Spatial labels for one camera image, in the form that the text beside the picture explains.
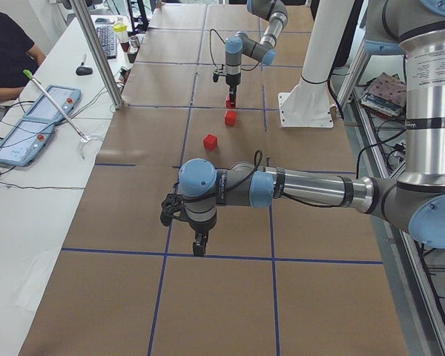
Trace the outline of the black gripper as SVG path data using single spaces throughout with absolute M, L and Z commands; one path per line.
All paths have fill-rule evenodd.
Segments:
M 160 221 L 164 226 L 169 226 L 172 220 L 187 222 L 195 231 L 195 239 L 192 244 L 193 255 L 204 257 L 208 242 L 208 232 L 217 221 L 216 206 L 204 208 L 203 211 L 192 211 L 193 203 L 184 203 L 183 195 L 169 193 L 161 203 L 162 211 Z
M 218 82 L 220 77 L 225 77 L 225 82 L 229 85 L 228 95 L 236 99 L 237 106 L 237 86 L 241 80 L 241 67 L 239 65 L 217 65 L 213 70 L 213 81 Z

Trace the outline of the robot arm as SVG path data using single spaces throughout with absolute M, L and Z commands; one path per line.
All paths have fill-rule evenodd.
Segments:
M 279 99 L 283 127 L 321 127 L 311 109 L 321 85 L 330 81 L 355 1 L 320 1 L 300 82 Z M 244 32 L 225 41 L 230 99 L 240 84 L 242 55 L 270 65 L 277 40 L 288 23 L 282 1 L 247 1 L 250 14 L 268 21 L 257 42 Z M 445 1 L 369 1 L 365 49 L 368 54 L 406 54 L 406 158 L 395 180 L 291 171 L 239 162 L 216 169 L 191 159 L 179 169 L 172 193 L 162 202 L 160 220 L 189 223 L 195 231 L 193 253 L 204 256 L 217 205 L 265 208 L 285 197 L 318 208 L 354 208 L 405 231 L 419 243 L 445 248 Z
M 235 109 L 237 104 L 237 86 L 241 81 L 242 56 L 247 56 L 262 65 L 270 65 L 276 56 L 277 39 L 288 23 L 288 13 L 282 1 L 247 1 L 249 13 L 268 21 L 268 26 L 258 42 L 242 31 L 236 32 L 225 40 L 225 64 L 216 65 L 213 81 L 225 77 L 229 86 L 226 107 Z

